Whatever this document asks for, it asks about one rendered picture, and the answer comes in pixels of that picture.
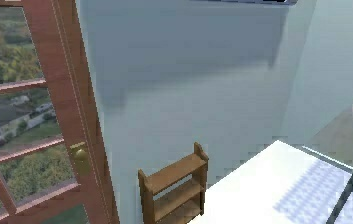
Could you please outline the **small brown wooden shelf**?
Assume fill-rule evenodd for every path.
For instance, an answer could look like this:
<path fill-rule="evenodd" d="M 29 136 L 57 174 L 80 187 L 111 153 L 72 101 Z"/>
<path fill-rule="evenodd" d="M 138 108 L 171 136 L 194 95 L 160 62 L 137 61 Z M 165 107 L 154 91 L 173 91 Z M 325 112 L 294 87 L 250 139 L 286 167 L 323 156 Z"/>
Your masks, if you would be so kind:
<path fill-rule="evenodd" d="M 138 170 L 143 224 L 188 224 L 204 214 L 209 157 L 194 152 L 147 176 Z"/>

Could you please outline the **brass round door knob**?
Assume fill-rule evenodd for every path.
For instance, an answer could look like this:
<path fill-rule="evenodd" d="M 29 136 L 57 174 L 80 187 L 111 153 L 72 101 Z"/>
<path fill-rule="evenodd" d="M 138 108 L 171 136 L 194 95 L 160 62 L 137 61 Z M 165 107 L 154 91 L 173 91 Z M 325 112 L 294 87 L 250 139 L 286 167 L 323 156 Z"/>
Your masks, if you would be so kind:
<path fill-rule="evenodd" d="M 74 144 L 70 147 L 71 158 L 74 161 L 79 174 L 87 173 L 90 170 L 88 152 L 85 142 Z"/>

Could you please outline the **red-brown glazed wooden door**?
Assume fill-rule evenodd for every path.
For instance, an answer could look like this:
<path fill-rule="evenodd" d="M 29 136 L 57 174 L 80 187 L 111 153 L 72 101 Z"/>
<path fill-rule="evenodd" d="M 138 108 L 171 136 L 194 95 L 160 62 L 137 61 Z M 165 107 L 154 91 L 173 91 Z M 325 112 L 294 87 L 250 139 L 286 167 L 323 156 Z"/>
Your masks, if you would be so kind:
<path fill-rule="evenodd" d="M 0 0 L 0 224 L 120 224 L 75 0 Z"/>

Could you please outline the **grey framed wall picture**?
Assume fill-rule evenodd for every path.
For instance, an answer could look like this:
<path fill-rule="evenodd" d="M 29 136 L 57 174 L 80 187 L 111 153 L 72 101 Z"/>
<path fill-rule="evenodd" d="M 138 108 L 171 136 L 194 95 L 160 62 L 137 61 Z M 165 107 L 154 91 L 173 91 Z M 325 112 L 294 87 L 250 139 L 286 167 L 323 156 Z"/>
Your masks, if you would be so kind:
<path fill-rule="evenodd" d="M 195 0 L 226 3 L 269 4 L 269 5 L 295 5 L 299 0 Z"/>

